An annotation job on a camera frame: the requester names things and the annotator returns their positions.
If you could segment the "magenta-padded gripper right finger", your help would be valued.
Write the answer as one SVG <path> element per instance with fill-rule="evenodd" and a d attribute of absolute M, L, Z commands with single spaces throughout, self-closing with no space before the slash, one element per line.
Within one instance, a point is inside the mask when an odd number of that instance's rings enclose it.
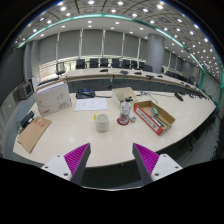
<path fill-rule="evenodd" d="M 133 144 L 132 153 L 144 185 L 182 169 L 168 154 L 159 155 L 137 143 Z"/>

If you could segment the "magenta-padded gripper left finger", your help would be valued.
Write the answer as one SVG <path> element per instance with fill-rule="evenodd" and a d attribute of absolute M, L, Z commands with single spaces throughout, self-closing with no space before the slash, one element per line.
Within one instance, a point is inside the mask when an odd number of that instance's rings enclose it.
<path fill-rule="evenodd" d="M 55 156 L 42 169 L 80 185 L 90 153 L 90 144 L 86 143 L 65 155 Z"/>

